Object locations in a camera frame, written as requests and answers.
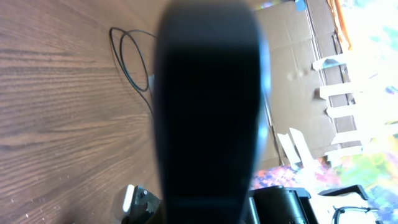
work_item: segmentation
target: wood grain surface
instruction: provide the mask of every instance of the wood grain surface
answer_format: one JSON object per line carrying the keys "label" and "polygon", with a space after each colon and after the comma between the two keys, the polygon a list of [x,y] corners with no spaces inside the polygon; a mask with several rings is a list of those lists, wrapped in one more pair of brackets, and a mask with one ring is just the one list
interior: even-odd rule
{"label": "wood grain surface", "polygon": [[[152,118],[116,69],[108,31],[154,33],[165,3],[0,1],[0,223],[117,223],[119,189],[159,195]],[[152,71],[154,41],[135,36]],[[144,86],[130,40],[125,48]]]}

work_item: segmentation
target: cardboard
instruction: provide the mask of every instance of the cardboard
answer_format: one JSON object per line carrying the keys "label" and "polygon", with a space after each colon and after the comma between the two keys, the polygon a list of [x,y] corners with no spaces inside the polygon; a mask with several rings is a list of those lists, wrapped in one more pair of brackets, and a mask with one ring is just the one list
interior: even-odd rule
{"label": "cardboard", "polygon": [[[335,25],[326,1],[308,0],[307,9],[297,11],[294,1],[283,2],[254,12],[267,36],[271,51],[272,91],[269,98],[276,133],[287,134],[290,128],[303,133],[311,155],[316,158],[340,148],[331,146],[340,130],[355,130],[350,117],[331,119],[328,106],[348,105],[345,95],[322,100],[316,90],[323,85],[343,83],[339,67],[315,71],[312,63],[336,54]],[[259,167],[279,166],[277,149],[270,136]],[[287,160],[280,142],[277,148]]]}

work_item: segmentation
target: wooden table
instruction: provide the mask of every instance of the wooden table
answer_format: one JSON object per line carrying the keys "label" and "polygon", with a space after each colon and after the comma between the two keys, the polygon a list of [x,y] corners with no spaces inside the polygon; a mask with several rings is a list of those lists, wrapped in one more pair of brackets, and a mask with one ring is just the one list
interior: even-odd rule
{"label": "wooden table", "polygon": [[[165,2],[0,1],[0,223],[117,223],[120,188],[159,195],[150,112],[116,69],[108,31],[155,32]],[[153,40],[136,37],[151,68]]]}

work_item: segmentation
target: black wire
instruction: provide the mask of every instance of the black wire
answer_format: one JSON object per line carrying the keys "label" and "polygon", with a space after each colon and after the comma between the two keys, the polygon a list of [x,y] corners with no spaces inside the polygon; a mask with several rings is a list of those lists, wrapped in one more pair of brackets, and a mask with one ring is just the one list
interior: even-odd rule
{"label": "black wire", "polygon": [[356,211],[365,212],[365,213],[378,211],[377,208],[363,208],[363,207],[352,207],[352,206],[335,208],[335,213],[333,214],[333,219],[335,220],[335,224],[339,223],[340,215],[342,213],[345,213],[345,211],[347,211],[347,210],[356,210]]}
{"label": "black wire", "polygon": [[[120,44],[119,44],[119,54],[120,54],[120,56],[118,55],[118,51],[116,50],[116,47],[114,46],[114,41],[113,41],[113,36],[112,36],[113,30],[118,30],[118,31],[121,31],[123,33],[123,35],[120,38]],[[148,88],[149,88],[149,78],[148,78],[147,67],[146,67],[145,61],[144,61],[144,56],[142,55],[142,52],[141,52],[140,48],[138,47],[136,40],[130,34],[130,33],[133,33],[133,32],[140,32],[140,33],[143,33],[143,34],[147,34],[147,35],[149,35],[149,36],[151,36],[153,38],[156,38],[156,36],[154,34],[148,33],[146,31],[140,30],[140,29],[133,29],[133,30],[125,31],[125,30],[123,30],[121,28],[118,28],[118,27],[111,27],[110,30],[109,30],[109,39],[111,41],[113,52],[114,52],[114,54],[116,56],[116,59],[118,60],[118,63],[120,65],[124,75],[129,80],[129,83],[131,84],[131,86],[138,92],[138,94],[141,96],[141,98],[147,103],[147,105],[149,107],[149,110],[150,110],[150,113],[153,116],[154,113],[152,112],[152,107],[150,106],[149,102],[144,97],[144,95],[142,95],[142,93],[141,93],[141,92],[145,92],[145,91],[148,90]],[[139,53],[140,58],[141,58],[142,66],[144,68],[145,76],[146,76],[146,80],[147,80],[147,84],[146,84],[145,88],[139,87],[137,85],[137,83],[134,82],[134,80],[131,78],[131,76],[130,76],[128,70],[127,70],[126,64],[124,63],[122,46],[123,46],[123,38],[125,36],[128,36],[132,40],[132,42],[134,43],[134,45],[137,48],[137,51]]]}

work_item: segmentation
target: cardboard box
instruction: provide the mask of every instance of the cardboard box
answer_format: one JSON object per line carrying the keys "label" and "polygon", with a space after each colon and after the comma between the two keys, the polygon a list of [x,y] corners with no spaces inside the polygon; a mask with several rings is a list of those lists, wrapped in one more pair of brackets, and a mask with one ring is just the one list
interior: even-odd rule
{"label": "cardboard box", "polygon": [[[320,72],[312,70],[314,61],[336,54],[335,25],[326,0],[306,3],[304,11],[296,10],[295,2],[289,1],[255,11],[255,14],[271,51],[269,103],[275,132],[286,134],[289,128],[301,131],[316,158],[341,147],[330,145],[335,133],[355,130],[355,125],[352,117],[332,120],[325,113],[328,105],[347,105],[347,96],[336,96],[330,101],[316,96],[320,86],[342,83],[343,78],[339,67]],[[282,160],[289,163],[279,140],[275,146],[274,138],[270,135],[259,165],[261,169],[279,165],[275,147]]]}

